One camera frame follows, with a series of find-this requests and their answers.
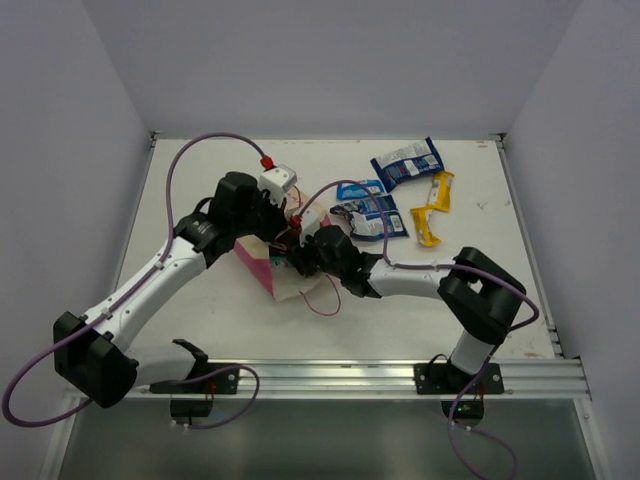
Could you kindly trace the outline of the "dark blue chips bag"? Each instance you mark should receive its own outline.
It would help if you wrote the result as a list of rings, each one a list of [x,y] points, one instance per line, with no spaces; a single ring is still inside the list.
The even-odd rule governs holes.
[[[350,236],[360,241],[378,241],[384,239],[384,229],[389,238],[406,238],[408,230],[399,209],[391,195],[357,199],[340,203],[330,208],[332,215],[349,221]]]

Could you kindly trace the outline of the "light blue snack packet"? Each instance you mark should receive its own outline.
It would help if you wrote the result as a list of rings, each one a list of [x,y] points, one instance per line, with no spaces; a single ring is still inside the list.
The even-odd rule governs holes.
[[[336,187],[336,198],[341,201],[364,199],[371,194],[373,196],[383,195],[385,188],[379,180],[362,180],[355,183],[342,182]]]

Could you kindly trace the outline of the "pink and cream paper bag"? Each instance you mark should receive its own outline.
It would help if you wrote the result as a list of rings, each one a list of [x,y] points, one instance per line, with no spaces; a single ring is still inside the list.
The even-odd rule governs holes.
[[[310,277],[301,276],[286,258],[283,247],[268,244],[251,235],[237,240],[234,252],[276,302],[299,297],[313,313],[324,317],[335,316],[341,311],[342,298],[335,281],[322,273],[312,274]],[[318,310],[307,298],[310,292],[324,282],[331,285],[336,296],[337,305],[332,311]]]

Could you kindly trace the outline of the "yellow snack bar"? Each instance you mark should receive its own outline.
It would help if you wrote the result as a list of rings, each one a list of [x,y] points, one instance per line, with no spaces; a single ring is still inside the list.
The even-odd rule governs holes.
[[[410,210],[415,226],[417,241],[425,248],[435,247],[441,243],[441,240],[432,232],[429,226],[429,220],[432,212],[433,209],[429,207],[417,207]]]
[[[451,208],[451,187],[455,175],[448,171],[440,171],[432,178],[426,206],[440,212],[448,213]]]

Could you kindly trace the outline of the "blue sweet chilli crisps bag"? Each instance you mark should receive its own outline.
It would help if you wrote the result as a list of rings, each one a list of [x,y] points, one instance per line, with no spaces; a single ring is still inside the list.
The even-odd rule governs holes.
[[[407,181],[445,170],[442,157],[430,137],[374,157],[370,164],[386,192]]]

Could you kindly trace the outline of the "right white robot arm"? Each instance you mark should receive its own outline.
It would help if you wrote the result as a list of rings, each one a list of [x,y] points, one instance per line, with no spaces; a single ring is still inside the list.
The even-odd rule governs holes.
[[[332,276],[356,297],[442,300],[463,328],[445,369],[447,384],[461,393],[480,382],[481,369],[505,341],[526,298],[519,281],[472,247],[446,263],[391,264],[381,254],[358,249],[335,225],[313,234],[288,233],[284,245],[299,274]]]

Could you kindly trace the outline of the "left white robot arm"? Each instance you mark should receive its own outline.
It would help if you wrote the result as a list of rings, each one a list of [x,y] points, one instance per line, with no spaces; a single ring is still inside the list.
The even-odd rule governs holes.
[[[119,290],[83,315],[65,313],[55,322],[54,340],[61,346],[54,354],[56,372],[102,408],[140,385],[171,382],[185,392],[201,390],[208,357],[193,343],[174,340],[134,352],[132,342],[175,293],[230,252],[237,239],[254,235],[274,241],[287,226],[286,195],[296,181],[285,166],[259,177],[227,173],[214,195],[175,224],[163,248]]]

